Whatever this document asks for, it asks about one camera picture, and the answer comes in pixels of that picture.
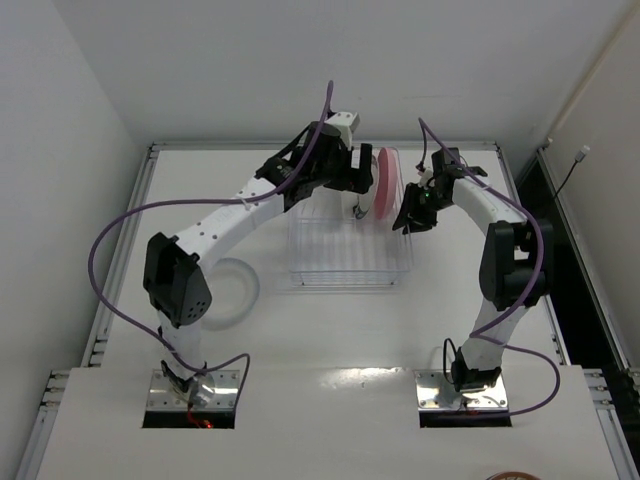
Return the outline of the pink plate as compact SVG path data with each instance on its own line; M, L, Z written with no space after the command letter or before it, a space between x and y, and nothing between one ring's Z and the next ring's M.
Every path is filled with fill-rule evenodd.
M382 148L377 156L378 186L373 207L376 220L384 220L389 216L395 202L398 166L397 155L393 149Z

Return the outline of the green rimmed white plate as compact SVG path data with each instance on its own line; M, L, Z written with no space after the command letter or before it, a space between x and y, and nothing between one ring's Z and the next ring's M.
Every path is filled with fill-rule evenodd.
M349 212L356 220L364 219L370 212L374 203L374 194L371 192L365 194L356 194Z

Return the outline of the clear wire dish rack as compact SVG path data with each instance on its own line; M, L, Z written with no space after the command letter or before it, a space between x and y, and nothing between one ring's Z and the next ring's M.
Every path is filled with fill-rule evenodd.
M362 220L349 212L354 193L319 188L289 212L288 258L291 284L298 288L381 288L398 284L413 264L411 237L393 231L403 200L399 152L398 182L393 209L376 220L374 207ZM374 183L378 186L377 156L373 151Z

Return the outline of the clear glass plate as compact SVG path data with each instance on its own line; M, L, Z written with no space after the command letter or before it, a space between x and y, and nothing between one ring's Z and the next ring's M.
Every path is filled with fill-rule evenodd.
M210 331L226 330L244 321L260 294L256 271L236 258L219 260L210 272L207 285L213 300L202 322Z

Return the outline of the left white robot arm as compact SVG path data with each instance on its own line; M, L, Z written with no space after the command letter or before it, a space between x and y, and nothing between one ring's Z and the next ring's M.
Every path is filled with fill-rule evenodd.
M161 370L189 404L204 406L214 394L214 370L200 348L216 300L212 276L234 266L231 250L264 224L295 216L289 270L295 290L386 290L408 272L407 243L391 228L400 203L398 151L355 145L357 122L340 112L309 124L212 213L149 239L143 287L166 347Z

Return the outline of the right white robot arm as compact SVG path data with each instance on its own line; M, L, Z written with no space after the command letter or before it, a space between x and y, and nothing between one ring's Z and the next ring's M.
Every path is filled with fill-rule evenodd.
M439 211L456 206L485 235L479 267L481 309L450 368L456 391L481 390L495 385L518 322L551 289L553 227L530 219L495 191L483 180L487 173L482 168L463 165L458 149L440 149L431 161L419 182L406 185L393 228L404 235L429 231Z

